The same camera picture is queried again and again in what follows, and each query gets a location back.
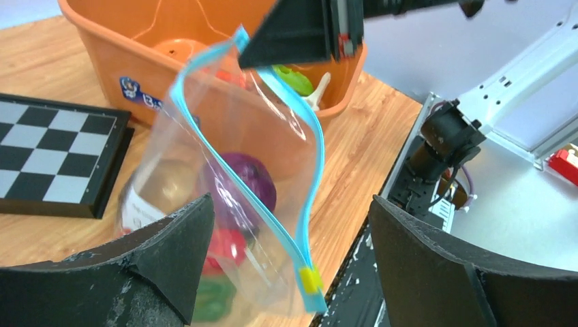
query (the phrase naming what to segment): sticker on bin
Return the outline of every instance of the sticker on bin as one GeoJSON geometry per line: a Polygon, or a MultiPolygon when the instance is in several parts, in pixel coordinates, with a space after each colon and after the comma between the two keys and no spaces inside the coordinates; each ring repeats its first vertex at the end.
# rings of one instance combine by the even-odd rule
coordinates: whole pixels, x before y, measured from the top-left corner
{"type": "MultiPolygon", "coordinates": [[[[130,77],[121,77],[121,89],[125,99],[136,104],[145,105],[154,111],[160,111],[163,108],[163,102],[152,95],[142,92],[140,84],[130,77]]],[[[197,116],[193,120],[200,127],[200,121],[197,116]]]]}

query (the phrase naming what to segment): cable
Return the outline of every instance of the cable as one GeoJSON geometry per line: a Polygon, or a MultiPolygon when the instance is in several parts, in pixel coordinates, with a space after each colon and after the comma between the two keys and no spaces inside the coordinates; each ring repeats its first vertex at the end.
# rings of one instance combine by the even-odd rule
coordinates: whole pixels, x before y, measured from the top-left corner
{"type": "Polygon", "coordinates": [[[429,114],[433,114],[437,109],[439,109],[441,106],[445,105],[447,101],[442,100],[436,104],[434,104],[431,109],[429,110],[429,114]]]}
{"type": "Polygon", "coordinates": [[[463,204],[461,209],[463,209],[465,212],[468,212],[470,210],[470,205],[477,198],[477,195],[474,188],[474,179],[472,178],[472,175],[470,175],[470,172],[468,169],[466,169],[465,166],[461,167],[461,171],[468,180],[468,199],[466,200],[466,203],[463,204]]]}
{"type": "Polygon", "coordinates": [[[448,193],[448,191],[450,190],[451,185],[453,184],[453,182],[455,182],[455,178],[457,177],[457,172],[459,171],[460,167],[454,167],[452,174],[450,176],[450,179],[447,181],[446,187],[444,188],[444,191],[442,192],[442,195],[438,195],[438,198],[435,199],[432,203],[429,204],[428,208],[431,208],[432,206],[435,206],[439,201],[441,201],[444,196],[446,195],[446,193],[448,193]]]}

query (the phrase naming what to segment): chessboard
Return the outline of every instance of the chessboard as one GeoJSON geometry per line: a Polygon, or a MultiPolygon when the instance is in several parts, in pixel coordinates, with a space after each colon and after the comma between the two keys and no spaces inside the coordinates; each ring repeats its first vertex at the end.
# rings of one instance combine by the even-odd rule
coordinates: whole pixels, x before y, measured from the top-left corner
{"type": "Polygon", "coordinates": [[[0,94],[0,213],[102,218],[130,112],[0,94]]]}

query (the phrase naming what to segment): white toy object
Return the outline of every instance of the white toy object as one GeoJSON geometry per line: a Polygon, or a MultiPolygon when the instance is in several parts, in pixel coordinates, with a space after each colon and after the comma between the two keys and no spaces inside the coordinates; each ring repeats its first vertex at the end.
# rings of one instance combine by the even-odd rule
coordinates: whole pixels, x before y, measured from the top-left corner
{"type": "Polygon", "coordinates": [[[325,89],[327,88],[327,85],[329,84],[330,80],[331,80],[330,72],[323,74],[321,80],[319,81],[319,84],[317,85],[317,89],[315,89],[315,91],[313,91],[313,93],[311,93],[307,97],[303,97],[303,99],[307,102],[307,104],[311,106],[311,109],[313,109],[313,111],[319,111],[319,101],[323,97],[323,93],[325,93],[325,89]]]}

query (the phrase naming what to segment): blue zipper seal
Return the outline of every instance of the blue zipper seal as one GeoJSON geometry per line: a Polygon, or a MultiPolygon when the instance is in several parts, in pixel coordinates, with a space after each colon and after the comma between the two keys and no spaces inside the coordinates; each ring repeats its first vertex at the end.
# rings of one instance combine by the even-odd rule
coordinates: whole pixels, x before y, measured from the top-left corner
{"type": "Polygon", "coordinates": [[[210,63],[225,56],[227,52],[236,46],[239,52],[242,52],[249,43],[249,35],[243,27],[239,27],[232,38],[232,42],[218,43],[209,49],[200,52],[194,59],[192,59],[185,68],[179,72],[177,79],[169,90],[169,96],[174,104],[177,106],[185,120],[190,127],[198,134],[201,141],[209,149],[211,154],[216,158],[217,162],[223,167],[225,173],[231,178],[243,196],[245,196],[252,203],[257,213],[264,217],[264,222],[273,231],[277,239],[281,242],[284,249],[287,251],[294,263],[296,281],[303,298],[305,310],[308,313],[324,313],[327,311],[327,304],[325,303],[323,290],[321,286],[321,278],[317,268],[313,265],[311,253],[309,250],[309,216],[311,215],[311,208],[315,199],[315,194],[321,184],[323,175],[323,168],[325,164],[325,145],[323,132],[319,120],[315,112],[291,87],[289,87],[271,67],[258,68],[257,74],[262,81],[275,92],[275,94],[287,105],[289,108],[299,116],[306,124],[309,125],[314,133],[317,151],[315,159],[315,172],[313,181],[305,203],[301,208],[299,214],[299,221],[296,226],[295,239],[287,233],[283,225],[275,218],[267,207],[255,196],[255,194],[243,183],[243,181],[233,172],[221,156],[215,151],[211,144],[207,141],[205,136],[200,131],[194,118],[190,114],[187,102],[184,97],[184,84],[186,77],[200,68],[209,65],[210,63]]]}

